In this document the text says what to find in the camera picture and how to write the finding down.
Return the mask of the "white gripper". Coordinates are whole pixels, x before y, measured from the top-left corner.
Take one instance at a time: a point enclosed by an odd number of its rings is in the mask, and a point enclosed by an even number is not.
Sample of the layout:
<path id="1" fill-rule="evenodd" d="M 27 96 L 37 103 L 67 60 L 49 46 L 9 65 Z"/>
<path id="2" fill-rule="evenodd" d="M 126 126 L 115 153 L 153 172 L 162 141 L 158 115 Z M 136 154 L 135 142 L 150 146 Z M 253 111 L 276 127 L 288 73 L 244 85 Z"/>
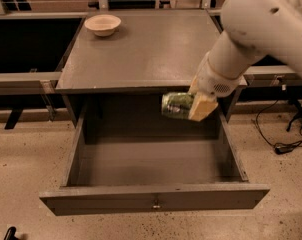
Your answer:
<path id="1" fill-rule="evenodd" d="M 218 106 L 214 97 L 227 97 L 239 85 L 245 71 L 245 59 L 240 55 L 207 53 L 200 62 L 188 92 L 194 97 L 188 119 L 202 121 Z"/>

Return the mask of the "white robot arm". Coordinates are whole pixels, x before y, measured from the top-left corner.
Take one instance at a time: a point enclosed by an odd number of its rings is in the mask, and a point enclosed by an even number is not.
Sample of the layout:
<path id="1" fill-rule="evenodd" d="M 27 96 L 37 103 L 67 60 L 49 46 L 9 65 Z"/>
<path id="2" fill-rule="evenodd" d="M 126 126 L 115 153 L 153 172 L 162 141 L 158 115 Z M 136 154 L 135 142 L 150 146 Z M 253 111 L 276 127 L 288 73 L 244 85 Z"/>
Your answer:
<path id="1" fill-rule="evenodd" d="M 223 32 L 199 64 L 188 118 L 201 121 L 229 96 L 247 69 L 269 55 L 302 78 L 302 0 L 225 0 Z"/>

